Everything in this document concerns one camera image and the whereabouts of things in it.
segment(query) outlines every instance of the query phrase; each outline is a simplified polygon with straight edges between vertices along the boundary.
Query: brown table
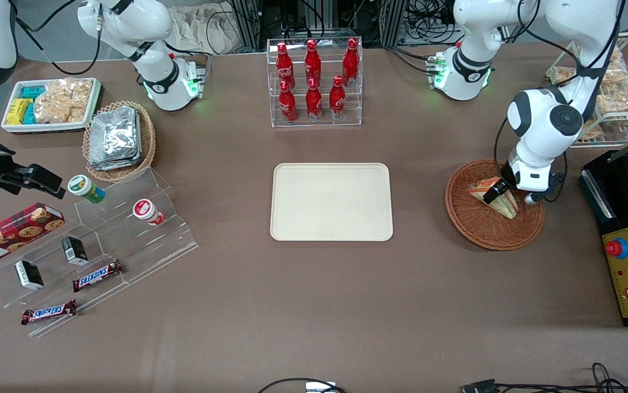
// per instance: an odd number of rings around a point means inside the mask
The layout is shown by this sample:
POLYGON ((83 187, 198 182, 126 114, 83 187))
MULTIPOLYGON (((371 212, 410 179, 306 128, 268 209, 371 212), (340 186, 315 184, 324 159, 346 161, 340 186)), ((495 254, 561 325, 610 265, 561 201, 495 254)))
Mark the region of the brown table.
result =
MULTIPOLYGON (((200 247, 39 340, 0 303, 0 391, 255 392, 308 376, 351 393, 450 392, 486 378, 588 383, 593 361, 628 378, 628 329, 576 186, 579 166, 601 150, 571 152, 563 196, 520 251, 474 246, 444 208, 449 176, 491 156, 509 100, 538 85, 556 54, 505 45, 486 90, 454 102, 383 50, 366 50, 363 125, 328 131, 271 129, 263 55, 215 57, 205 98, 179 112, 152 105, 129 62, 99 62, 88 74, 106 87, 104 104, 149 110, 154 167, 200 247), (274 241, 272 170, 282 162, 386 164, 393 238, 274 241)), ((26 61, 14 78, 58 76, 26 61)), ((80 134, 0 130, 0 141, 21 163, 65 178, 84 172, 80 134)), ((501 157, 514 142, 504 133, 501 157)), ((0 191, 0 218, 35 201, 69 214, 77 199, 0 191)), ((279 391, 303 391, 289 388, 279 391)))

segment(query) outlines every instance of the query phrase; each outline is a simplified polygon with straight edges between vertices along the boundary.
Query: yellow control panel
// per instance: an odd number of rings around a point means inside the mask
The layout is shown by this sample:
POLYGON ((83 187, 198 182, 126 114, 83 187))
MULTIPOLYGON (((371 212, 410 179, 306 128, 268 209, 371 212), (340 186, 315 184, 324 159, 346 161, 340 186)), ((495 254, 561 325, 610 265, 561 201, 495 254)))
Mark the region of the yellow control panel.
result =
POLYGON ((628 228, 602 237, 621 316, 628 318, 628 228))

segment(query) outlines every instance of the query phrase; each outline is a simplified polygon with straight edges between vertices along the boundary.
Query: coca-cola bottle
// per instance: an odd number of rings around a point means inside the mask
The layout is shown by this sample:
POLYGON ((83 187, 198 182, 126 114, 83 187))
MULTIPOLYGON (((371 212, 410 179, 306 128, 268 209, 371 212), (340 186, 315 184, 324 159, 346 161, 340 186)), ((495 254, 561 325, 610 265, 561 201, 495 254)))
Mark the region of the coca-cola bottle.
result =
POLYGON ((333 88, 328 96, 328 104, 331 108, 331 119, 341 120, 345 108, 345 89, 343 88, 343 77, 336 75, 333 77, 333 88))
POLYGON ((309 90, 307 90, 307 115, 309 121, 316 123, 321 121, 324 116, 324 112, 321 109, 321 93, 319 92, 319 83, 316 79, 309 78, 307 80, 309 90))
POLYGON ((304 69, 306 70, 307 80, 309 78, 316 79, 321 84, 321 57, 316 51, 316 40, 307 41, 307 55, 304 57, 304 69))
POLYGON ((280 80, 289 83, 289 90, 294 90, 294 65, 287 54, 287 45, 284 42, 277 43, 277 76, 280 80))
POLYGON ((284 124, 294 124, 297 120, 297 105, 294 102, 294 94, 289 91, 289 82, 279 82, 279 107, 282 110, 284 124))
POLYGON ((360 55, 357 51, 357 38, 348 40, 348 50, 343 55, 343 84, 346 86, 355 86, 357 84, 358 65, 360 63, 360 55))

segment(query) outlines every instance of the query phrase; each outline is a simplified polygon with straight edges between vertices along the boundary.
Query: round wicker basket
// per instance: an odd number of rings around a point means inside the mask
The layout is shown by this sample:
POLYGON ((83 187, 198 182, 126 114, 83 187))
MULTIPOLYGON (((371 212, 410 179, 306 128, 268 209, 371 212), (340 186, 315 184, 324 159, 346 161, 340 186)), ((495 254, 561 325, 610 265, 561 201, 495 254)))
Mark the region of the round wicker basket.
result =
POLYGON ((518 214, 508 219, 469 194, 470 184, 496 175, 492 159, 478 159, 457 169, 445 189, 449 217, 467 239, 481 247, 498 251, 525 247, 544 226, 544 204, 529 206, 525 203, 527 193, 513 189, 518 214))
MULTIPOLYGON (((125 166, 124 168, 111 169, 110 171, 96 171, 90 165, 86 166, 87 171, 91 176, 101 181, 118 182, 127 176, 131 176, 136 172, 151 166, 151 162, 154 160, 154 154, 156 153, 156 134, 154 133, 154 124, 149 119, 149 114, 142 108, 141 105, 136 102, 127 102, 122 100, 121 102, 113 102, 110 105, 102 107, 99 112, 108 112, 109 110, 118 109, 122 105, 131 106, 139 112, 139 126, 141 128, 141 147, 144 152, 144 160, 139 165, 125 166)), ((83 156, 88 160, 88 151, 90 149, 90 130, 91 124, 86 125, 86 130, 83 133, 83 156)))

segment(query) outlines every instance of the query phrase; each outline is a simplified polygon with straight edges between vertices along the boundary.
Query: red switch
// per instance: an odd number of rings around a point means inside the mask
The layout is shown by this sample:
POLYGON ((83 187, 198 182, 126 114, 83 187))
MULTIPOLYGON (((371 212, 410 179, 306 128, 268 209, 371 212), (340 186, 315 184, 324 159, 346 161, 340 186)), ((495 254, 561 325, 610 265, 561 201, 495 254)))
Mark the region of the red switch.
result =
POLYGON ((608 241, 605 244, 605 252, 607 252, 608 256, 625 259, 628 256, 628 243, 622 238, 608 241))

